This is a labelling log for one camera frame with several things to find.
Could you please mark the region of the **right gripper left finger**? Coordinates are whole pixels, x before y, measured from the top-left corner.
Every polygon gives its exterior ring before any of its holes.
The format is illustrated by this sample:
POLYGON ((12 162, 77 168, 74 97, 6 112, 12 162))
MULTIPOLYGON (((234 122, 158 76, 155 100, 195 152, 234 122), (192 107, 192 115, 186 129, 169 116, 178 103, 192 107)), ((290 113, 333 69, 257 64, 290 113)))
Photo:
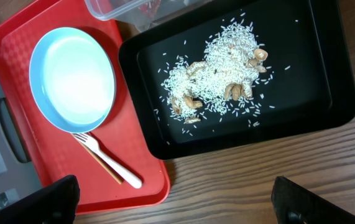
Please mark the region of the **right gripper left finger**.
POLYGON ((80 188, 74 175, 67 175, 0 210, 0 224, 73 223, 80 188))

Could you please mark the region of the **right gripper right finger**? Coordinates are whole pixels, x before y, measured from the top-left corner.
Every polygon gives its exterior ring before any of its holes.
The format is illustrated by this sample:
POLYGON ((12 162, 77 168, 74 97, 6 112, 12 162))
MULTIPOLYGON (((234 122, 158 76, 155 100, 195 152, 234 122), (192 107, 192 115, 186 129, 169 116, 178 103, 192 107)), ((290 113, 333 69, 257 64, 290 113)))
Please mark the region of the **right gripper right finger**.
POLYGON ((355 224, 355 215, 284 176, 276 177, 271 201, 278 224, 355 224))

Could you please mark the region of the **wooden chopstick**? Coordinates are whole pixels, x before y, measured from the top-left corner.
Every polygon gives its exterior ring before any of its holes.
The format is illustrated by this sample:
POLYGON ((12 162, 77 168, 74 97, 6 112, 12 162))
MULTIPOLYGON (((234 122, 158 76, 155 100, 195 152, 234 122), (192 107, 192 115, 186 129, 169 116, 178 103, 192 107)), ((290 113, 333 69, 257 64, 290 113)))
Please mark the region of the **wooden chopstick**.
POLYGON ((88 147, 86 147, 80 140, 77 141, 119 185, 122 184, 123 180, 116 173, 114 173, 110 166, 108 166, 101 158, 99 158, 94 152, 92 152, 88 147))

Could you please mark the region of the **white plastic fork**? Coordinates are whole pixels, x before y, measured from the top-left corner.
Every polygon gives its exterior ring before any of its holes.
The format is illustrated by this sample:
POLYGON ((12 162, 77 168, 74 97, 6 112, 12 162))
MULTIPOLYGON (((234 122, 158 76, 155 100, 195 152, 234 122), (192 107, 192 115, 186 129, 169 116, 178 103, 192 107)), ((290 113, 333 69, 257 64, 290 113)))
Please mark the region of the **white plastic fork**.
POLYGON ((140 178, 104 153, 99 146, 99 142, 95 138, 86 133, 73 133, 73 137, 102 159, 132 187, 135 189, 142 187, 142 181, 140 178))

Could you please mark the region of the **rice and shell scraps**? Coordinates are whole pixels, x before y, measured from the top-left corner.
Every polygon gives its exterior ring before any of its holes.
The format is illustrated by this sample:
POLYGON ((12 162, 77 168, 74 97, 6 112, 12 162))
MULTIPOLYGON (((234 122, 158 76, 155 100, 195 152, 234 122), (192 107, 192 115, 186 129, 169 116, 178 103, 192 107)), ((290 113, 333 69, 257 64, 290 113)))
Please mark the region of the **rice and shell scraps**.
POLYGON ((274 124, 270 89, 277 66, 260 21, 243 9, 144 49, 157 96, 154 114, 167 144, 246 133, 274 124))

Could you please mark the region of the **red snack wrapper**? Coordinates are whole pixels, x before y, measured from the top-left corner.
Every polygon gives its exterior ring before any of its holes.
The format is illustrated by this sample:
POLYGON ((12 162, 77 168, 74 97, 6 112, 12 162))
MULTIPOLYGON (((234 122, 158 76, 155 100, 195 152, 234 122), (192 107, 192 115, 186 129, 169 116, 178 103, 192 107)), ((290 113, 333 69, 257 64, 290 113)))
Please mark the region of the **red snack wrapper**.
POLYGON ((154 16, 156 15, 159 6, 161 5, 161 0, 150 0, 146 2, 145 4, 139 6, 139 10, 145 15, 145 16, 154 16))

